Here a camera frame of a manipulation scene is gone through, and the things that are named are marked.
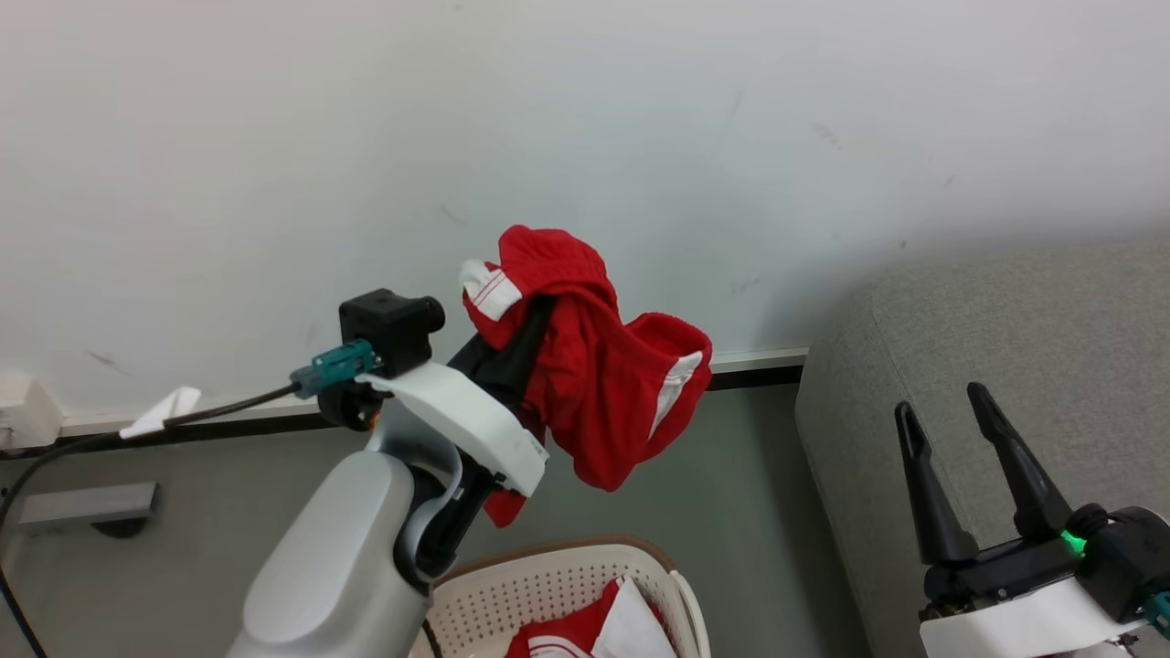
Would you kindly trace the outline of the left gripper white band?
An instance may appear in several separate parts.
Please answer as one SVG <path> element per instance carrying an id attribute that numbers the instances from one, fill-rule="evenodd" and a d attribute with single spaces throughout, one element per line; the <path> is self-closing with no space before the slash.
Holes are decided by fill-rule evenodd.
<path id="1" fill-rule="evenodd" d="M 553 297 L 535 297 L 501 350 L 476 334 L 450 366 L 428 362 L 395 378 L 356 378 L 388 395 L 369 448 L 405 466 L 412 484 L 393 557 L 413 587 L 450 571 L 493 492 L 531 496 L 542 484 L 548 450 L 521 421 L 541 421 L 526 389 L 553 309 Z"/>

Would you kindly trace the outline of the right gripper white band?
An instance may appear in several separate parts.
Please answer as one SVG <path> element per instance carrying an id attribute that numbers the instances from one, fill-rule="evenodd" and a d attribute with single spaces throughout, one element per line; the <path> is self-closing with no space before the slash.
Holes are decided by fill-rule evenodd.
<path id="1" fill-rule="evenodd" d="M 920 640 L 931 657 L 1128 657 L 1145 626 L 1149 532 L 1066 532 L 1071 507 L 989 388 L 966 385 L 994 447 L 1023 539 L 979 549 L 932 469 L 909 400 L 894 414 L 920 561 L 928 566 Z"/>

